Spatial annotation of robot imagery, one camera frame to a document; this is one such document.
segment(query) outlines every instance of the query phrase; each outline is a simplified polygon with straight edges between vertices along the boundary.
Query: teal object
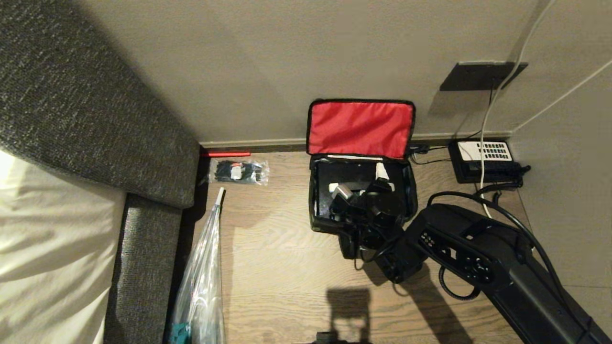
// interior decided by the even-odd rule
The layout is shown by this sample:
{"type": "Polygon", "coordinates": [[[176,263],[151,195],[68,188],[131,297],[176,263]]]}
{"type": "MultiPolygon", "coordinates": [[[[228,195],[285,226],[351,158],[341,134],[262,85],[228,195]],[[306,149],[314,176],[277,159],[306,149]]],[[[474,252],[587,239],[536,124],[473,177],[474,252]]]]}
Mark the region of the teal object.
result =
{"type": "Polygon", "coordinates": [[[172,344],[191,344],[189,323],[172,324],[172,344]]]}

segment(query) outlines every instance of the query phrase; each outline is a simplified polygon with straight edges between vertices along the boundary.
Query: gray upholstered sofa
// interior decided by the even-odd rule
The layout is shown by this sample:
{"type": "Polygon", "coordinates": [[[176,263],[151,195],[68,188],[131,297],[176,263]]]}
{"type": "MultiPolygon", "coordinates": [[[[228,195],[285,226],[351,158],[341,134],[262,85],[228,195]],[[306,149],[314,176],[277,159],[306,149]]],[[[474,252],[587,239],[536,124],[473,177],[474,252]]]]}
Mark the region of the gray upholstered sofa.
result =
{"type": "Polygon", "coordinates": [[[128,193],[104,342],[161,342],[199,144],[70,2],[2,1],[0,28],[0,148],[128,193]]]}

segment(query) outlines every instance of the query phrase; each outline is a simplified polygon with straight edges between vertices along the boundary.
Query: white cable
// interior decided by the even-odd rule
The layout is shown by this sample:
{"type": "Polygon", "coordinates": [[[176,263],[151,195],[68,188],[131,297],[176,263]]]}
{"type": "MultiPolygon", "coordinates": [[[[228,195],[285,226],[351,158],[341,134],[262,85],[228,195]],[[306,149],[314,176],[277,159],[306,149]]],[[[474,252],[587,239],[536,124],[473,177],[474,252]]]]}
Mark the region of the white cable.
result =
{"type": "MultiPolygon", "coordinates": [[[[542,10],[540,15],[537,17],[537,19],[535,20],[534,24],[531,26],[531,29],[529,30],[529,34],[525,38],[525,41],[523,42],[523,46],[521,47],[521,50],[520,50],[520,52],[518,54],[517,60],[514,62],[514,67],[512,67],[512,71],[510,71],[510,73],[504,79],[504,81],[502,81],[501,84],[499,84],[499,86],[498,86],[498,88],[497,88],[497,90],[495,92],[495,95],[493,96],[493,99],[491,100],[491,103],[487,107],[487,112],[485,112],[485,117],[482,119],[482,126],[480,126],[480,170],[481,170],[481,172],[480,172],[480,189],[482,189],[482,187],[484,185],[484,181],[485,181],[485,156],[483,154],[483,152],[485,150],[483,149],[483,147],[484,147],[484,141],[485,141],[485,126],[487,125],[487,119],[489,117],[489,114],[491,113],[491,109],[493,108],[493,105],[495,104],[495,101],[497,100],[501,89],[504,88],[504,86],[508,83],[508,81],[510,81],[510,79],[512,78],[514,73],[517,71],[518,66],[520,65],[521,61],[523,60],[523,53],[525,52],[525,48],[527,47],[527,44],[529,43],[529,40],[531,39],[531,36],[533,36],[533,33],[536,31],[536,28],[538,27],[538,25],[540,24],[540,22],[542,21],[542,19],[544,18],[544,16],[546,15],[548,10],[550,9],[550,7],[552,7],[552,5],[555,2],[556,2],[556,0],[550,0],[548,2],[548,4],[546,5],[546,7],[544,7],[544,9],[542,10]]],[[[489,218],[491,218],[491,214],[489,213],[489,208],[487,207],[487,205],[483,204],[482,207],[484,208],[485,212],[487,213],[487,216],[489,216],[489,218]]]]}

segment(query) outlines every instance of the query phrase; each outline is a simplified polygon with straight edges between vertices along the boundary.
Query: baseboard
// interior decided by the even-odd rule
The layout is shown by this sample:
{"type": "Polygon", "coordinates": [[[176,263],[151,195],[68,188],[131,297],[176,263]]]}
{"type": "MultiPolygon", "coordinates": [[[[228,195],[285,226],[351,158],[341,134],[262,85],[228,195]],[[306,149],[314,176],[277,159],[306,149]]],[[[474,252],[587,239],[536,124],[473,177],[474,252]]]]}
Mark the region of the baseboard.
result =
{"type": "MultiPolygon", "coordinates": [[[[414,134],[412,143],[445,145],[454,138],[467,137],[474,132],[468,133],[426,133],[414,134]]],[[[498,130],[485,132],[489,139],[505,140],[512,134],[511,130],[498,130]]],[[[244,140],[244,141],[208,141],[201,142],[202,147],[211,150],[219,149],[248,149],[251,152],[278,152],[278,151],[305,151],[305,138],[281,138],[275,140],[244,140]]]]}

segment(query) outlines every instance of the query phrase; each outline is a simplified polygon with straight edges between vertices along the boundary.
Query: beige wall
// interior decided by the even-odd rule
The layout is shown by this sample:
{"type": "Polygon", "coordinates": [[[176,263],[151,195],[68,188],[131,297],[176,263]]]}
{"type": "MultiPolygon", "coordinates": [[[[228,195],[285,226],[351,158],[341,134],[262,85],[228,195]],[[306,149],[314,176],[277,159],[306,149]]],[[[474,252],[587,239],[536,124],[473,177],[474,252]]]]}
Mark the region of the beige wall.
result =
{"type": "Polygon", "coordinates": [[[529,222],[570,294],[612,335],[612,64],[518,129],[533,169],[520,189],[529,222]]]}
{"type": "MultiPolygon", "coordinates": [[[[202,142],[300,141],[318,97],[409,99],[418,135],[476,131],[487,92],[439,85],[456,62],[513,58],[546,3],[77,2],[202,142]]],[[[610,18],[610,1],[558,0],[488,129],[512,130],[609,60],[610,18]]]]}

